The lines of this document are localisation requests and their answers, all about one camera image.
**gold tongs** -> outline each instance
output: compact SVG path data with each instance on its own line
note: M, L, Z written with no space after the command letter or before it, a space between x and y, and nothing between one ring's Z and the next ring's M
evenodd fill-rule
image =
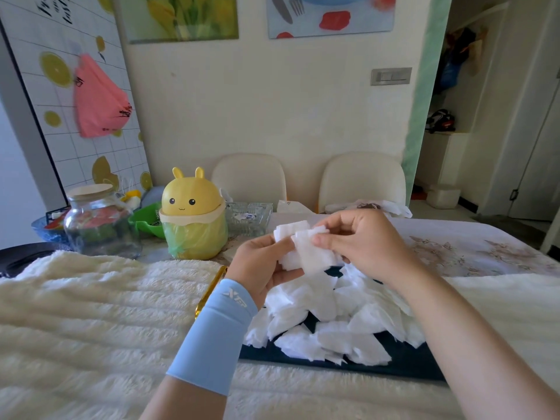
M210 297L210 295L212 294L212 292L214 291L214 289L216 288L220 280L226 276L226 273L227 273L227 267L225 265L222 265L218 270L218 273L214 277L214 280L212 280L210 286L208 286L208 290L206 290L206 293L198 303L197 309L196 311L194 311L195 319L198 317L198 314L200 314L200 311L202 311L202 308L204 308L204 306L206 305L208 298Z

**white box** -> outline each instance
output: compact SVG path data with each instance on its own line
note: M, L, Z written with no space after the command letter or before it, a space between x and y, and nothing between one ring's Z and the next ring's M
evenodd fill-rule
M455 209L461 189L451 185L438 184L428 192L426 202L436 209Z

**glass jar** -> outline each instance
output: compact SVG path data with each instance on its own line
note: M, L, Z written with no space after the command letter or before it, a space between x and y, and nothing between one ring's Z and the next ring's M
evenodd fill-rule
M71 209L64 229L74 251L88 256L115 255L135 259L142 253L132 211L115 196L112 184L70 190Z

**left hand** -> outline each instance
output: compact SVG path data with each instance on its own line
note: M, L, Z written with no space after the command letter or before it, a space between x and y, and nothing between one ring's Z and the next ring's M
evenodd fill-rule
M260 310L274 286L304 275L302 269L284 271L278 261L295 249L290 237L274 242L271 234L243 243L228 268L226 277L240 283Z

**blue arm sleeve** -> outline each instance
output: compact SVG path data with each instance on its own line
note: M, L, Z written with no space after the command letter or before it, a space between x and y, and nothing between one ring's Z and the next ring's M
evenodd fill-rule
M167 374L227 396L243 338L257 312L241 284L223 279L194 321Z

